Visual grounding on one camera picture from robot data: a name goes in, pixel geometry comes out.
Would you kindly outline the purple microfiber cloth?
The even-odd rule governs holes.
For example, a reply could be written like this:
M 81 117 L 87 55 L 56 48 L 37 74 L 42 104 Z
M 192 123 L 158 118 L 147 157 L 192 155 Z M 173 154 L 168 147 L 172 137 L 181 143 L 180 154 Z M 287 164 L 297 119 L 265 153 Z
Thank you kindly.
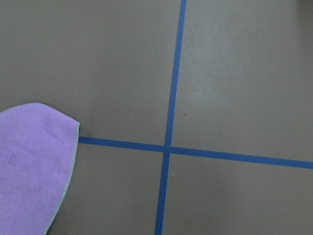
M 45 235 L 67 192 L 78 121 L 41 103 L 0 114 L 0 232 Z

